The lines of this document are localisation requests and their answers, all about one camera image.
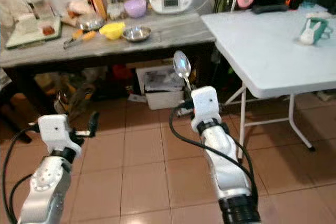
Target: kitchen counter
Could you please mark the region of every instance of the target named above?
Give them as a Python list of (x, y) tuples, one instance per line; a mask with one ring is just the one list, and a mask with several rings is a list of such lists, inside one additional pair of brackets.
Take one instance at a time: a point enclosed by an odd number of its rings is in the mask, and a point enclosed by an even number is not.
[(0, 57), (0, 66), (8, 68), (88, 57), (99, 59), (102, 56), (109, 55), (112, 57), (125, 52), (147, 51), (215, 41), (214, 36), (197, 13), (169, 16), (151, 13), (139, 19), (128, 18), (124, 22), (127, 27), (136, 25), (150, 27), (152, 29), (150, 38), (144, 42), (131, 43), (125, 39), (110, 41), (104, 36), (97, 36), (91, 41), (64, 50), (63, 42), (70, 38), (76, 29), (63, 25), (60, 39), (45, 42), (40, 46), (12, 50), (4, 49)]
[(38, 73), (73, 72), (88, 67), (172, 58), (176, 50), (182, 50), (197, 62), (197, 85), (208, 84), (215, 37), (197, 13), (158, 15), (149, 12), (142, 18), (129, 18), (124, 22), (127, 27), (150, 27), (150, 38), (131, 43), (125, 39), (110, 41), (98, 35), (93, 40), (64, 50), (64, 41), (76, 29), (63, 25), (60, 39), (39, 46), (2, 50), (0, 67), (40, 114), (53, 114), (55, 109), (34, 80), (34, 75)]

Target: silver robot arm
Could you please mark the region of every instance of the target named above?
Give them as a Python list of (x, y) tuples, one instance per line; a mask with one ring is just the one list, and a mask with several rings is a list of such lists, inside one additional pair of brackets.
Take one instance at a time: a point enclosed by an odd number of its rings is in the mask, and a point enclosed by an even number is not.
[(98, 113), (89, 122), (89, 130), (70, 129), (66, 115), (45, 115), (38, 119), (42, 140), (49, 156), (45, 157), (30, 180), (30, 192), (18, 223), (60, 223), (64, 200), (71, 183), (72, 163), (81, 155), (83, 137), (93, 137), (97, 130)]
[[(216, 90), (196, 89), (191, 92), (191, 98), (195, 115), (191, 126), (202, 137), (202, 143), (237, 162), (236, 143), (221, 124)], [(224, 223), (260, 223), (257, 191), (251, 189), (245, 172), (210, 150), (205, 153)]]

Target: purple bowl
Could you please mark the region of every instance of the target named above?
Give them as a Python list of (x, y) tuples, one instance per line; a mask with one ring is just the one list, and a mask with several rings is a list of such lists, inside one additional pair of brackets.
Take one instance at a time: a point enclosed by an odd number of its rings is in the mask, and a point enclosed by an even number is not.
[(145, 0), (129, 0), (124, 3), (127, 14), (132, 18), (140, 18), (145, 15), (147, 3)]

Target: stainless steel bowl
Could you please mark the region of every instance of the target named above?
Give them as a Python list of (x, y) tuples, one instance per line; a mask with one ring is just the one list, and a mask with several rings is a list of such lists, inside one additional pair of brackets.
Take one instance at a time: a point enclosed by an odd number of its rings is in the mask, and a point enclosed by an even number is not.
[(84, 14), (78, 17), (76, 26), (84, 31), (98, 30), (105, 23), (105, 20), (97, 14)]
[(134, 26), (126, 29), (122, 36), (131, 42), (140, 42), (149, 38), (151, 29), (145, 26)]

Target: power cord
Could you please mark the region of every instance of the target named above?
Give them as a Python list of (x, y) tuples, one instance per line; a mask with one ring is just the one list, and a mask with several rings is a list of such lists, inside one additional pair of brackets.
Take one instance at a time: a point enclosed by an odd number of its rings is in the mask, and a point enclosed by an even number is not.
[[(35, 124), (35, 125), (33, 125), (31, 127), (28, 127), (24, 130), (21, 130), (20, 132), (16, 133), (15, 136), (13, 136), (13, 138), (11, 139), (11, 145), (8, 149), (7, 155), (5, 157), (3, 169), (2, 169), (2, 194), (3, 194), (2, 196), (3, 196), (4, 207), (5, 207), (5, 211), (6, 211), (8, 219), (10, 220), (11, 223), (14, 223), (14, 224), (17, 223), (17, 220), (16, 220), (15, 215), (14, 215), (13, 205), (8, 205), (8, 202), (7, 202), (7, 193), (6, 193), (7, 166), (8, 166), (8, 161), (9, 161), (9, 158), (12, 154), (12, 150), (13, 150), (13, 147), (14, 147), (16, 141), (18, 140), (18, 138), (23, 133), (26, 133), (27, 131), (31, 131), (31, 130), (39, 132), (38, 124)], [(14, 195), (15, 189), (27, 178), (28, 177), (25, 177), (24, 179), (21, 179), (22, 181), (20, 180), (15, 184), (15, 186), (12, 189), (11, 195)]]
[(172, 111), (172, 113), (170, 114), (169, 116), (169, 127), (172, 131), (172, 133), (179, 139), (181, 139), (182, 141), (184, 142), (187, 142), (189, 144), (192, 144), (192, 145), (195, 145), (197, 147), (200, 147), (200, 148), (203, 148), (203, 149), (206, 149), (206, 150), (209, 150), (215, 154), (217, 154), (218, 156), (221, 156), (223, 158), (225, 158), (226, 160), (230, 161), (231, 163), (233, 163), (234, 165), (238, 166), (245, 174), (246, 176), (249, 178), (250, 182), (251, 182), (251, 195), (254, 199), (254, 202), (256, 204), (256, 206), (258, 205), (258, 189), (257, 189), (257, 185), (255, 183), (255, 179), (254, 179), (254, 173), (253, 173), (253, 166), (252, 166), (252, 162), (251, 162), (251, 158), (250, 156), (248, 155), (246, 149), (241, 146), (236, 140), (234, 140), (235, 144), (241, 148), (241, 150), (243, 151), (244, 155), (246, 156), (246, 159), (247, 159), (247, 162), (248, 162), (248, 166), (249, 166), (249, 171), (243, 166), (241, 165), (240, 163), (238, 163), (237, 161), (235, 161), (234, 159), (230, 158), (229, 156), (225, 155), (224, 153), (216, 150), (216, 149), (213, 149), (205, 144), (202, 144), (202, 143), (199, 143), (199, 142), (196, 142), (194, 140), (190, 140), (190, 139), (187, 139), (186, 137), (180, 135), (174, 128), (173, 126), (173, 120), (174, 120), (174, 116), (176, 115), (177, 111), (181, 108), (184, 108), (186, 106), (185, 103), (182, 103), (180, 105), (178, 105), (177, 107), (175, 107)]

